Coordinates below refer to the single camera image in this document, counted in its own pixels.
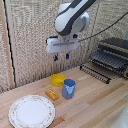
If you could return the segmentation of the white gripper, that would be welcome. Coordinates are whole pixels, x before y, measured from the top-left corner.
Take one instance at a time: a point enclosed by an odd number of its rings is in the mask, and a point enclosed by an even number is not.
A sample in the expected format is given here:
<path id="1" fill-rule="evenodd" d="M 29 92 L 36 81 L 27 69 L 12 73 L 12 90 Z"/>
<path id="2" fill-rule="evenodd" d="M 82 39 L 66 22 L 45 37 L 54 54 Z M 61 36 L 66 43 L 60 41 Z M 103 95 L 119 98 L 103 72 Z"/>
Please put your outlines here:
<path id="1" fill-rule="evenodd" d="M 53 36 L 46 40 L 46 50 L 49 53 L 75 50 L 78 47 L 78 35 L 70 34 L 68 36 Z M 58 55 L 54 55 L 54 61 L 58 60 Z M 66 59 L 70 58 L 70 54 L 66 53 Z"/>

